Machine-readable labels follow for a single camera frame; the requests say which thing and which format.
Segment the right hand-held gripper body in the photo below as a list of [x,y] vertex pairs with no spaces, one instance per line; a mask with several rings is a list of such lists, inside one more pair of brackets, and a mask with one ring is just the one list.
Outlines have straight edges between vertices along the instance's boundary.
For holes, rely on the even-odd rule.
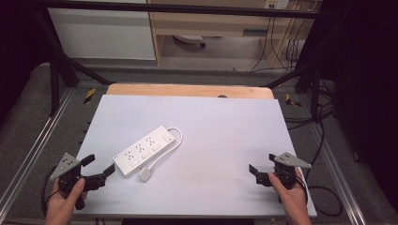
[[302,159],[293,156],[290,153],[283,153],[276,156],[274,163],[274,172],[283,186],[286,189],[292,189],[295,184],[299,184],[303,189],[305,189],[305,184],[301,178],[296,175],[296,168],[301,167],[305,169],[311,169],[312,165]]

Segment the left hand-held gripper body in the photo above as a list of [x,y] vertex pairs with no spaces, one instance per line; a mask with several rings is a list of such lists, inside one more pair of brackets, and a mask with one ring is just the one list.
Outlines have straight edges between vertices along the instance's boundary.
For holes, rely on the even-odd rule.
[[55,167],[51,179],[58,179],[59,190],[67,196],[80,178],[85,180],[84,192],[105,186],[107,178],[104,177],[103,172],[84,176],[81,174],[82,167],[81,160],[66,153]]

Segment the person's right hand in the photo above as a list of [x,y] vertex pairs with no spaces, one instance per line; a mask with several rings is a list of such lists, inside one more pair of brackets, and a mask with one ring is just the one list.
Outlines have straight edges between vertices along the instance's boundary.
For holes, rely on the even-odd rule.
[[268,179],[281,198],[288,224],[312,225],[303,188],[296,183],[291,189],[286,189],[272,172],[268,174]]

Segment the person's left hand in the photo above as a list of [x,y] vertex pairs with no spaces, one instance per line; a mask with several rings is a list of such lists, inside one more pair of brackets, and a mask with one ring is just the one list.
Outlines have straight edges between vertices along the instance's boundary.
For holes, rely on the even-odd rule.
[[58,181],[54,182],[53,196],[47,203],[47,214],[45,216],[45,225],[69,225],[75,209],[75,203],[82,197],[87,196],[84,192],[85,180],[80,178],[72,188],[70,194],[64,198],[59,191]]

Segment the white plug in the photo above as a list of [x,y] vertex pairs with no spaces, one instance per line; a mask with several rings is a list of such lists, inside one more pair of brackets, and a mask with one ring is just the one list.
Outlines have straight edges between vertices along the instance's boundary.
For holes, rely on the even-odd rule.
[[143,182],[146,182],[151,177],[151,175],[152,175],[152,171],[150,169],[148,169],[147,167],[142,168],[138,172],[138,176]]

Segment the white table cover board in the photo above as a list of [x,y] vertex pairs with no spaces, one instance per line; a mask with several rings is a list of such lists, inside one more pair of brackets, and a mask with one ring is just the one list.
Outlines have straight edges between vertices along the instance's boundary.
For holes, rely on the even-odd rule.
[[101,98],[78,156],[103,171],[116,154],[159,126],[182,144],[163,157],[145,182],[113,173],[92,191],[84,214],[107,218],[266,218],[284,213],[271,187],[251,166],[270,172],[270,154],[294,151],[275,99],[113,96]]

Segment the yellow black tape marker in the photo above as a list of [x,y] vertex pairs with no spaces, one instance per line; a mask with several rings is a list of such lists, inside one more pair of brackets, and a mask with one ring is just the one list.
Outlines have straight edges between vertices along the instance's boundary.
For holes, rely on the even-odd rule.
[[96,92],[96,88],[91,88],[87,92],[87,94],[86,94],[86,96],[84,98],[84,104],[89,104],[90,103],[90,101],[91,101],[92,97],[94,96],[95,92]]
[[293,101],[289,94],[285,94],[285,103],[287,105],[293,105],[295,107],[301,107],[301,104],[299,102]]

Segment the wooden table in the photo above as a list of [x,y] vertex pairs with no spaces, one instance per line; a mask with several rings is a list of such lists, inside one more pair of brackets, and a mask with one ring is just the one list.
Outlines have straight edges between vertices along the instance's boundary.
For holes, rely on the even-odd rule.
[[218,98],[263,98],[274,99],[269,88],[239,85],[190,85],[190,84],[154,84],[154,83],[114,83],[107,95],[124,96],[161,96],[161,97],[206,97]]

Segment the black curtain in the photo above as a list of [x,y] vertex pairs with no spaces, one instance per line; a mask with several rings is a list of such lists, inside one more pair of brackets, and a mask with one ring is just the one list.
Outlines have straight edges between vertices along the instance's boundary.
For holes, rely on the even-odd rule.
[[355,0],[336,33],[324,76],[354,149],[398,212],[398,0]]
[[30,0],[0,0],[0,124],[24,90],[31,71],[47,61],[47,50]]

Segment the white cabinet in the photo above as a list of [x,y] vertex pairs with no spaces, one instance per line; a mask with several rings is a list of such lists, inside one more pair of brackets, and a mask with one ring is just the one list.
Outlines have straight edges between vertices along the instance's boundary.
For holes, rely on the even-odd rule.
[[49,8],[49,13],[72,58],[156,59],[147,12]]

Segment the light wooden desk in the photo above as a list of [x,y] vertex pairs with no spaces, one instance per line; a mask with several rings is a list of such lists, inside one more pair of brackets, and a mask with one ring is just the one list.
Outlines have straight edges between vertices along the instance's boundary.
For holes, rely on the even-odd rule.
[[[265,8],[266,0],[146,0],[149,4],[211,6],[231,8]],[[286,9],[309,11],[311,0],[289,0]],[[312,19],[269,18],[203,14],[149,14],[156,36],[202,36],[259,38],[268,64],[282,64],[283,49],[289,42],[304,41],[313,24]]]

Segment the aluminium floor rail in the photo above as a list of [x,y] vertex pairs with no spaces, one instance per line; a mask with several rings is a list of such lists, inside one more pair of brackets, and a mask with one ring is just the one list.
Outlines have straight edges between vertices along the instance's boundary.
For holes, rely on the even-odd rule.
[[45,125],[40,129],[36,139],[29,146],[28,152],[23,156],[23,161],[19,164],[18,171],[15,172],[6,190],[0,196],[0,221],[5,219],[9,209],[14,204],[27,177],[35,166],[43,148],[51,137],[59,119],[62,117],[64,110],[68,106],[70,96],[73,93],[73,88],[66,89],[59,101],[59,106],[55,109],[54,113],[46,119]]
[[320,154],[322,155],[322,158],[327,165],[333,184],[337,189],[337,192],[344,206],[344,210],[346,211],[351,221],[351,224],[366,225],[366,219],[362,214],[362,211],[356,201],[353,191],[348,185],[348,182],[346,181],[343,171],[339,166],[336,158],[332,154],[331,148],[329,147],[326,138],[322,137],[324,132],[322,131],[321,126],[319,124],[312,124],[312,129],[314,130],[314,134],[319,140]]

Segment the white wall outlet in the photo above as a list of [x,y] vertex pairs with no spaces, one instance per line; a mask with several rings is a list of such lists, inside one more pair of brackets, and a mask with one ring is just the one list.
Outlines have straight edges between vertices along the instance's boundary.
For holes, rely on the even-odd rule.
[[266,0],[265,8],[270,9],[286,9],[289,0]]

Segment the black metal frame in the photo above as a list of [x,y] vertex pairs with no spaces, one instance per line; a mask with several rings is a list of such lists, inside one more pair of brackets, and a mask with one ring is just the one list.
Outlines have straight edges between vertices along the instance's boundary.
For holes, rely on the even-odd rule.
[[57,74],[64,79],[67,86],[76,87],[79,83],[76,74],[72,70],[76,68],[86,76],[101,84],[113,84],[102,78],[97,73],[84,67],[71,59],[62,49],[60,41],[54,30],[44,19],[42,13],[47,8],[67,8],[86,10],[108,10],[108,11],[137,11],[156,13],[179,13],[179,14],[203,14],[203,15],[228,15],[228,16],[250,16],[250,17],[272,17],[272,18],[296,18],[296,19],[328,19],[333,16],[331,12],[311,12],[287,9],[256,9],[248,7],[211,7],[211,6],[188,6],[167,4],[140,4],[140,3],[118,3],[98,1],[69,1],[69,0],[33,0],[33,16],[40,27],[41,33],[50,48],[50,65],[52,75],[52,113],[55,113],[59,104]]

